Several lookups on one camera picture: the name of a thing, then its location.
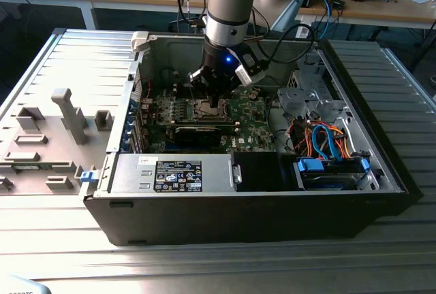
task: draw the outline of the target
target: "wire bundle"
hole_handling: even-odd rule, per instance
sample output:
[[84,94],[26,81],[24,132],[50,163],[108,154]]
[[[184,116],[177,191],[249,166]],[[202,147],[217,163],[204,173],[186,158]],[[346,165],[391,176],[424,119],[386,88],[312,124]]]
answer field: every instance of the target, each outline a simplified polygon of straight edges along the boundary
[[[294,119],[290,128],[286,131],[287,136],[291,137],[292,132],[296,132],[295,125],[296,120]],[[326,135],[321,147],[317,143],[318,132]],[[300,156],[329,160],[328,155],[325,153],[328,148],[334,158],[345,159],[352,157],[348,150],[346,134],[338,127],[327,122],[308,120],[307,126],[300,136],[304,138],[294,146],[294,151]]]

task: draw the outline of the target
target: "blue cable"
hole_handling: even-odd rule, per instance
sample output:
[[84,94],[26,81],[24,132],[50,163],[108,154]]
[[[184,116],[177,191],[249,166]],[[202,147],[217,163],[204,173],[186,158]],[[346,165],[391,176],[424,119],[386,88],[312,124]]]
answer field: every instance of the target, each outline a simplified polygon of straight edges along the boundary
[[324,32],[321,34],[320,39],[322,39],[325,36],[327,29],[328,29],[328,25],[330,24],[330,17],[332,17],[332,11],[330,10],[330,5],[328,4],[328,1],[324,0],[324,3],[327,6],[328,17],[327,17],[326,27],[324,28]]
[[316,142],[316,135],[318,133],[318,131],[320,129],[324,129],[326,131],[327,134],[327,139],[328,139],[328,146],[330,147],[330,152],[332,153],[333,158],[338,159],[339,161],[342,160],[341,155],[339,154],[339,151],[336,149],[336,146],[334,146],[334,140],[333,140],[333,134],[332,131],[330,129],[328,129],[328,127],[324,126],[324,125],[318,125],[313,129],[313,133],[312,133],[312,143],[313,143],[313,148],[315,149],[316,152],[318,152],[320,154],[321,157],[324,158],[324,160],[328,160],[328,157],[325,153],[323,153],[319,148],[318,148],[318,143]]

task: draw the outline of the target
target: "floor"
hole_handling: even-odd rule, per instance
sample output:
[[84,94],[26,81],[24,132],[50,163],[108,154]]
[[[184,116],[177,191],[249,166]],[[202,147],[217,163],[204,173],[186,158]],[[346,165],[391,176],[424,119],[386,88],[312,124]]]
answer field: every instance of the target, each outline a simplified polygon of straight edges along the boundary
[[[72,7],[29,6],[19,7],[22,17],[6,17],[0,23],[0,102],[7,97],[19,77],[32,62],[38,50],[51,34],[54,27],[83,29],[84,23],[79,9]],[[97,10],[101,29],[107,30],[142,30],[168,32],[175,31],[176,14],[164,12],[139,12],[125,10]],[[375,27],[360,25],[332,25],[327,38],[367,41]],[[382,31],[377,42],[392,49],[404,65],[410,64],[415,46],[419,44],[419,30],[389,28]],[[414,75],[431,96],[436,88],[431,86],[429,78],[436,74],[435,49],[430,50]]]

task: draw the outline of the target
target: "side panel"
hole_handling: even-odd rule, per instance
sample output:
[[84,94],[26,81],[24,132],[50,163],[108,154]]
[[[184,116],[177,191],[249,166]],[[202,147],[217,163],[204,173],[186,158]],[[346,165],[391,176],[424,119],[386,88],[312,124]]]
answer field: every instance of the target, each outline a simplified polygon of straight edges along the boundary
[[85,206],[115,245],[280,242],[354,237],[399,214],[404,194],[299,197],[89,198]]

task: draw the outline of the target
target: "red cable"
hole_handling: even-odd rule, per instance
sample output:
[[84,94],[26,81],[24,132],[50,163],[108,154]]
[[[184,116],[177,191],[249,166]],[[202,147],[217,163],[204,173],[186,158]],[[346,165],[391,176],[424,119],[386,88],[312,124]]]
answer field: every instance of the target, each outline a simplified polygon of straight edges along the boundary
[[150,91],[151,91],[151,82],[149,81],[149,92],[147,93],[147,96],[145,97],[146,100],[150,97]]

